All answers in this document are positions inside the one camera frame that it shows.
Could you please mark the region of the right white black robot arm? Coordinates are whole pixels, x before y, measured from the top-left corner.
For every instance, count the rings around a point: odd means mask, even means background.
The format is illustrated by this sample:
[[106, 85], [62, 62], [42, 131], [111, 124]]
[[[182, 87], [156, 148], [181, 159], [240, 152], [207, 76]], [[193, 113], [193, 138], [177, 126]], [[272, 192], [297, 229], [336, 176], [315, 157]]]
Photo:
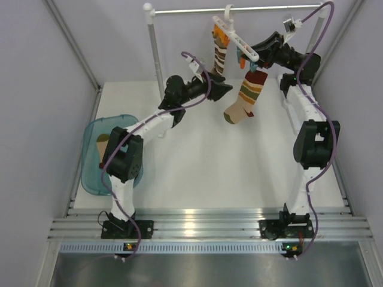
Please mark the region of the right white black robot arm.
[[312, 205], [311, 188], [321, 172], [328, 169], [333, 147], [337, 143], [341, 125], [328, 122], [312, 96], [312, 82], [319, 70], [321, 57], [302, 54], [287, 43], [286, 36], [274, 32], [268, 39], [253, 46], [259, 55], [258, 65], [270, 68], [277, 64], [290, 70], [279, 78], [279, 89], [296, 140], [293, 158], [297, 172], [289, 199], [279, 212], [278, 219], [259, 222], [261, 237], [276, 239], [312, 239], [318, 229], [318, 216]]

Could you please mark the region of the brown white striped sock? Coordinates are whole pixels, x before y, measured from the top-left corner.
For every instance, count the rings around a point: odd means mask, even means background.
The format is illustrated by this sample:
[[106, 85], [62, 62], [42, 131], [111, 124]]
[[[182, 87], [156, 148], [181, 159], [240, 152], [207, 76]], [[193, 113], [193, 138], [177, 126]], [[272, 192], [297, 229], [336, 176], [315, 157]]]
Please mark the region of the brown white striped sock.
[[213, 74], [222, 75], [229, 43], [222, 40], [218, 33], [212, 32], [212, 37], [214, 40], [214, 66], [211, 72]]

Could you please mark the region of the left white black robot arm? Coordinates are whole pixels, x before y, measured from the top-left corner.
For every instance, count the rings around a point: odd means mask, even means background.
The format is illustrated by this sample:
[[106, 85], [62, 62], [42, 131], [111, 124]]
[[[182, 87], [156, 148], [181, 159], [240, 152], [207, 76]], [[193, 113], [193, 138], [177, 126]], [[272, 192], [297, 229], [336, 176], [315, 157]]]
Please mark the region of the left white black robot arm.
[[110, 179], [112, 208], [102, 224], [102, 239], [149, 239], [154, 222], [136, 220], [134, 183], [143, 164], [144, 146], [183, 119], [191, 100], [204, 96], [214, 102], [232, 90], [224, 77], [207, 73], [184, 82], [181, 76], [168, 78], [165, 96], [153, 115], [129, 127], [112, 129], [102, 159], [102, 170]]

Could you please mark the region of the tan striped sock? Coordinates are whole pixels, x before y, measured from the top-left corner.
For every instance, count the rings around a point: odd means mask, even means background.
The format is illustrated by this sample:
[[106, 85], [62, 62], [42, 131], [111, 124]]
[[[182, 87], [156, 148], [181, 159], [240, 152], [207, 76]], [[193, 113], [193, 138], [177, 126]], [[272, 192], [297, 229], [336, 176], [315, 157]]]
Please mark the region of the tan striped sock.
[[104, 154], [105, 154], [109, 139], [110, 139], [110, 136], [108, 134], [101, 134], [98, 136], [96, 140], [96, 147], [98, 149], [99, 158], [100, 158], [100, 161], [99, 161], [100, 169], [104, 168], [103, 158], [104, 158]]
[[223, 113], [224, 119], [229, 124], [238, 124], [242, 120], [254, 116], [254, 105], [263, 90], [267, 78], [267, 73], [258, 70], [246, 73], [237, 100]]

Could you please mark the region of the white clip hanger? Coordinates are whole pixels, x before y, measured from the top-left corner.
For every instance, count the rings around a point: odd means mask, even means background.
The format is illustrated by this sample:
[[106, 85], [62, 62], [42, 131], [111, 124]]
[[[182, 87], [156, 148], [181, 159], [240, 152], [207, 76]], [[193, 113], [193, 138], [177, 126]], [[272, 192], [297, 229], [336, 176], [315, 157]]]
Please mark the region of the white clip hanger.
[[246, 55], [250, 61], [257, 62], [259, 55], [255, 52], [250, 45], [248, 45], [235, 31], [234, 29], [234, 18], [233, 18], [233, 4], [226, 5], [224, 9], [224, 20], [218, 16], [213, 16], [212, 20], [223, 33], [229, 38], [230, 42], [234, 43], [236, 47], [242, 50], [242, 54]]

